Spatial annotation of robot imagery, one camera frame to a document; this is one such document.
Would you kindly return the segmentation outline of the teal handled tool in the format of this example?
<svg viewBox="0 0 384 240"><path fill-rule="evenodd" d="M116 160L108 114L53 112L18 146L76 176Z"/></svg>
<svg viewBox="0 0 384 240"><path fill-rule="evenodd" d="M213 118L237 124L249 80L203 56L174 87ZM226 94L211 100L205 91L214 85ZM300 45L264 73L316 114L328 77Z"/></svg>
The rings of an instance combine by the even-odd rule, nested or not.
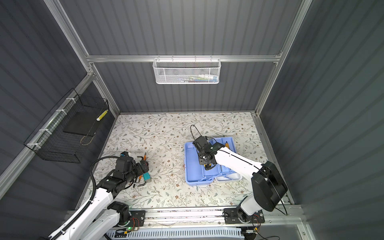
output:
<svg viewBox="0 0 384 240"><path fill-rule="evenodd" d="M149 183L152 181L151 176L148 172L143 174L143 179L146 183Z"/></svg>

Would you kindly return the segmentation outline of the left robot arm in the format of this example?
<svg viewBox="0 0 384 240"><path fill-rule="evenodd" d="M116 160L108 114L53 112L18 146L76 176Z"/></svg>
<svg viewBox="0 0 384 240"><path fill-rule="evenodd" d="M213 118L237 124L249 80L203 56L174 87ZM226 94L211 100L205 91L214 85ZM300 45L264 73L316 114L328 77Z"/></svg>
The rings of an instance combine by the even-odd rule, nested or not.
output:
<svg viewBox="0 0 384 240"><path fill-rule="evenodd" d="M140 227L141 220L131 214L129 206L116 201L117 195L132 187L137 179L149 171L144 157L136 161L128 152L122 152L112 169L99 183L93 174L92 194L65 223L53 231L49 240L99 240L118 226L124 232Z"/></svg>

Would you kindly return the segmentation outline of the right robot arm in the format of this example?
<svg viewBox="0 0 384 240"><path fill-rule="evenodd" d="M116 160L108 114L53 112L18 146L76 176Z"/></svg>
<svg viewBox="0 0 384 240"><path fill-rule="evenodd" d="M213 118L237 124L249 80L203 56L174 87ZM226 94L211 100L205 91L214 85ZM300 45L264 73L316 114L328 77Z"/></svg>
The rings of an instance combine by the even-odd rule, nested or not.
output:
<svg viewBox="0 0 384 240"><path fill-rule="evenodd" d="M288 187L274 163L247 159L215 139L210 142L209 137L202 134L193 138L192 145L204 171L211 172L217 166L225 167L251 183L252 193L237 206L241 221L246 222L248 217L260 210L272 212L282 201Z"/></svg>

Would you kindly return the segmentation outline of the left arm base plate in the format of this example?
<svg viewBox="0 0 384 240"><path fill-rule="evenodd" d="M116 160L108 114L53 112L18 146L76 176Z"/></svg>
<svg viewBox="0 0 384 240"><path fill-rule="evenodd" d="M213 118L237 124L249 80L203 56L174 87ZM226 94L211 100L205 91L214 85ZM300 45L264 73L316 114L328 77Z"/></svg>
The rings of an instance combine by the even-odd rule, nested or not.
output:
<svg viewBox="0 0 384 240"><path fill-rule="evenodd" d="M146 211L144 210L130 210L128 217L123 216L121 221L116 225L116 227L143 227L145 221Z"/></svg>

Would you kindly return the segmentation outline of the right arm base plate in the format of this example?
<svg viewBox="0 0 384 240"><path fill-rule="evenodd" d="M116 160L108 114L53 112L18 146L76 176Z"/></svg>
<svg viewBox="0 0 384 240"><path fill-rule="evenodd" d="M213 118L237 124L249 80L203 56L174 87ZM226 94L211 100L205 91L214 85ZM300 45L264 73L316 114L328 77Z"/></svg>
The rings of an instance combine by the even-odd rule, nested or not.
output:
<svg viewBox="0 0 384 240"><path fill-rule="evenodd" d="M228 225L265 223L262 210L255 212L253 215L247 215L240 208L224 208L223 217L225 219L225 223Z"/></svg>

